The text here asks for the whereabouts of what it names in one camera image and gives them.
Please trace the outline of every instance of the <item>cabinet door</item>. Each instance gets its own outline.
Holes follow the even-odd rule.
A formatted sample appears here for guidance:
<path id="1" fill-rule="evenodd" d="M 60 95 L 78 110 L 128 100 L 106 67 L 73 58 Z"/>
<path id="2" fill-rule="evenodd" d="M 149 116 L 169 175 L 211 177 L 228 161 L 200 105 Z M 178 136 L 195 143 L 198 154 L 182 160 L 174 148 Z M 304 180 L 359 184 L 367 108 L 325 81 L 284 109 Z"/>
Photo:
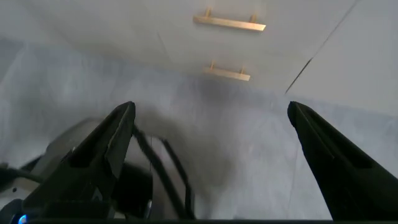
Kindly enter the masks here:
<path id="1" fill-rule="evenodd" d="M 150 64 L 168 61 L 141 1 L 35 0 L 22 3 L 44 25 L 78 49 Z"/>
<path id="2" fill-rule="evenodd" d="M 358 1 L 288 94 L 398 116 L 397 9 Z"/>

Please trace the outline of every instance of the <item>gray floor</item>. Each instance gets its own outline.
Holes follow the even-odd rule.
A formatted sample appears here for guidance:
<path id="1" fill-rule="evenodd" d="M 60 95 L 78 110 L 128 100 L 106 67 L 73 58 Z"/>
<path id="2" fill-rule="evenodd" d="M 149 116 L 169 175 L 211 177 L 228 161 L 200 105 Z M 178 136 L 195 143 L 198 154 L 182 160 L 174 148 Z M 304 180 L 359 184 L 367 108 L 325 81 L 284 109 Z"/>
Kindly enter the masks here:
<path id="1" fill-rule="evenodd" d="M 6 39 L 0 80 L 1 161 L 21 166 L 70 126 L 133 101 L 137 125 L 177 151 L 200 218 L 331 218 L 287 118 L 290 100 L 398 176 L 398 118 Z"/>

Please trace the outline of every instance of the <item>brass handle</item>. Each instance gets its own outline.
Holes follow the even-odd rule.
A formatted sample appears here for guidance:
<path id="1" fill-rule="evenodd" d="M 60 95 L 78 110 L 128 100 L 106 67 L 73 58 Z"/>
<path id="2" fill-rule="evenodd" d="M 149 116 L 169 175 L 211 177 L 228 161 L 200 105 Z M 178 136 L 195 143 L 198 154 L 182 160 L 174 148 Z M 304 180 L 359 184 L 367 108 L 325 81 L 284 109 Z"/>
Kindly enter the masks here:
<path id="1" fill-rule="evenodd" d="M 249 81 L 250 80 L 250 75 L 246 75 L 243 73 L 244 68 L 242 67 L 242 70 L 238 72 L 231 72 L 219 68 L 214 68 L 214 61 L 211 62 L 210 68 L 205 67 L 203 68 L 203 72 L 210 74 L 210 75 L 217 75 L 221 77 L 227 77 L 227 78 L 235 78 L 238 80 L 243 80 L 243 81 Z"/>
<path id="2" fill-rule="evenodd" d="M 211 9 L 207 8 L 205 16 L 193 16 L 194 22 L 199 22 L 203 24 L 211 24 L 216 26 L 226 26 L 237 29 L 264 31 L 266 28 L 265 24 L 256 23 L 256 15 L 252 15 L 250 22 L 235 21 L 231 19 L 221 19 L 210 16 Z"/>

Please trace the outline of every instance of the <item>floor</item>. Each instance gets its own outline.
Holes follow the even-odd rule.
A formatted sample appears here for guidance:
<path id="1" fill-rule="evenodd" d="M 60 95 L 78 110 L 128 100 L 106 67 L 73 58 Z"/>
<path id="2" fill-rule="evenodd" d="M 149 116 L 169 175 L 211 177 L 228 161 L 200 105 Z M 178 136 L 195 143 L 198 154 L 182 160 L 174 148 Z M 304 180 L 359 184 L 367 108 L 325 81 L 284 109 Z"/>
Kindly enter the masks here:
<path id="1" fill-rule="evenodd" d="M 289 123 L 290 100 L 311 106 L 398 177 L 398 118 L 7 39 L 0 162 L 21 166 L 70 126 L 133 101 L 137 125 L 174 146 L 199 218 L 331 219 Z"/>

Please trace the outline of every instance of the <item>white cabinet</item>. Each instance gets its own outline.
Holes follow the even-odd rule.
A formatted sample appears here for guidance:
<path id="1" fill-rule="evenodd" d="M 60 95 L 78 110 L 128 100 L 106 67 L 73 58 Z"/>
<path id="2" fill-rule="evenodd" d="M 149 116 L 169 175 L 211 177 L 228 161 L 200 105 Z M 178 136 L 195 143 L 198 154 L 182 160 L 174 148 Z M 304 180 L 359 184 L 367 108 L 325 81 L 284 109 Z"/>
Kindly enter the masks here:
<path id="1" fill-rule="evenodd" d="M 201 74 L 214 60 L 216 68 L 238 72 L 244 67 L 251 76 L 247 85 L 282 93 L 354 4 L 354 0 L 15 1 L 77 49 L 187 74 Z M 248 21 L 255 14 L 266 29 L 253 32 L 194 23 L 193 16 L 208 7 L 212 16 L 225 19 Z"/>
<path id="2" fill-rule="evenodd" d="M 248 85 L 284 92 L 354 1 L 144 1 L 176 69 L 200 73 L 215 66 L 251 76 Z M 264 32 L 197 24 L 195 15 L 248 21 Z"/>
<path id="3" fill-rule="evenodd" d="M 288 94 L 398 116 L 398 1 L 359 1 Z"/>

